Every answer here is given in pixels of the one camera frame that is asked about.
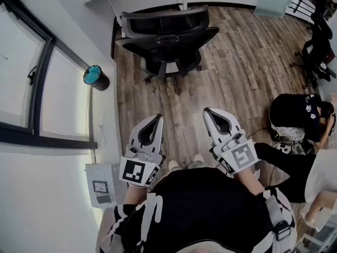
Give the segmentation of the person's black striped shirt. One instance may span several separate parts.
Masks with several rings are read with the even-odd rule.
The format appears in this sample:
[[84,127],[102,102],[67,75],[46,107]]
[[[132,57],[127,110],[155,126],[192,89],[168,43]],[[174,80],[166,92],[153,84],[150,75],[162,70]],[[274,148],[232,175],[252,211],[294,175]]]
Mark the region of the person's black striped shirt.
[[291,253],[297,240],[288,199],[255,196],[216,168],[173,171],[138,206],[106,210],[99,253]]

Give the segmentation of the black office chair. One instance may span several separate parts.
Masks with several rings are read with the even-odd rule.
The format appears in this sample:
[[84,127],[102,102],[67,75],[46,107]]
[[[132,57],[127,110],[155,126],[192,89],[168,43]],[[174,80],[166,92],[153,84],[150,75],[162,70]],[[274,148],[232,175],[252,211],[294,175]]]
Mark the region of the black office chair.
[[153,77],[159,81],[172,78],[174,90],[180,95],[178,79],[194,69],[202,69],[200,48],[219,32],[218,27],[210,27],[209,23],[206,5],[183,11],[123,12],[125,36],[116,43],[142,58],[141,68],[147,74],[145,83]]

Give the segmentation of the white paper box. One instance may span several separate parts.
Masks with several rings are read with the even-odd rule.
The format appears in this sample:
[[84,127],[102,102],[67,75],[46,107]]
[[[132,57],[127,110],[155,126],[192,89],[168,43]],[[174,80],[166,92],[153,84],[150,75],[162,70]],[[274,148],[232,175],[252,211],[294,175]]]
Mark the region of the white paper box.
[[116,206],[123,194],[118,167],[112,164],[86,164],[85,173],[92,207],[104,210]]

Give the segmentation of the person's right forearm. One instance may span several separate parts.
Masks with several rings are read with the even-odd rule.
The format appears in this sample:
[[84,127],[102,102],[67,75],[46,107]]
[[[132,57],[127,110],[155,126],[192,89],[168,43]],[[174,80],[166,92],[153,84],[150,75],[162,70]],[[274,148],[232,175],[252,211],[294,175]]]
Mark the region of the person's right forearm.
[[263,185],[254,176],[254,173],[252,172],[250,167],[236,173],[233,177],[235,180],[245,185],[247,189],[255,196],[265,191]]

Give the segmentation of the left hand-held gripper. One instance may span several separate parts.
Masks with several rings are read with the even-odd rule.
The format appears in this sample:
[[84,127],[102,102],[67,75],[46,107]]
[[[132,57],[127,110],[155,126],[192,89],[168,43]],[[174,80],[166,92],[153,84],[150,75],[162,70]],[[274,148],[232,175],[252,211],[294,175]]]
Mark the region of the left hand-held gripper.
[[164,119],[161,114],[150,116],[131,131],[125,156],[120,161],[120,180],[139,188],[148,188],[158,175],[162,155]]

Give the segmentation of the black swivel chair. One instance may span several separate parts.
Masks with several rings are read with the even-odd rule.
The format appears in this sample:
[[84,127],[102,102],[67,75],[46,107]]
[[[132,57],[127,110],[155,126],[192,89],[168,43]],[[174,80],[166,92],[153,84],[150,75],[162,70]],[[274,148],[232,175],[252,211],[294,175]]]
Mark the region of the black swivel chair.
[[295,56],[300,57],[302,64],[290,64],[290,67],[297,66],[302,69],[305,77],[303,89],[307,88],[309,82],[316,88],[318,86],[317,79],[325,79],[328,82],[331,78],[337,79],[337,74],[327,66],[335,58],[335,55],[330,44],[333,33],[323,17],[325,8],[326,0],[315,2],[315,11],[311,14],[312,38],[304,44],[302,52],[294,53]]

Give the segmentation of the black framed window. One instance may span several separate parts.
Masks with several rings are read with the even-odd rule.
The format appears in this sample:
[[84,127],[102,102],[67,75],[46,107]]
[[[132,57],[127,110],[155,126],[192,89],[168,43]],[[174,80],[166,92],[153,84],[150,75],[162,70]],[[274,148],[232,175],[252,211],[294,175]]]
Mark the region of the black framed window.
[[[87,64],[20,0],[0,0],[0,143],[22,147],[94,150]],[[75,104],[78,136],[43,133],[56,114]]]

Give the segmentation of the person's left forearm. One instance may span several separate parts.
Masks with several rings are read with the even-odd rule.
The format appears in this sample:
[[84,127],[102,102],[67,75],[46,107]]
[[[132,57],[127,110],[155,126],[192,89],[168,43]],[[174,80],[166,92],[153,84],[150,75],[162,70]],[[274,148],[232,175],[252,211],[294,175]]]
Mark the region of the person's left forearm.
[[149,188],[135,186],[133,184],[128,185],[128,190],[123,202],[123,205],[141,205],[147,198],[147,194],[150,193]]

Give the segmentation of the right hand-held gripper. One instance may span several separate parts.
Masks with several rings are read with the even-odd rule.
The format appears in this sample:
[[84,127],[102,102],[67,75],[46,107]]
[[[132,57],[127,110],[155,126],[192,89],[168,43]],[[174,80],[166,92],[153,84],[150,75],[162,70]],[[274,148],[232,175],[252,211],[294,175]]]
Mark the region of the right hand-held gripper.
[[241,126],[234,115],[217,108],[205,108],[203,119],[214,144],[210,153],[228,174],[239,173],[258,162],[253,141],[247,139],[245,132],[238,132]]

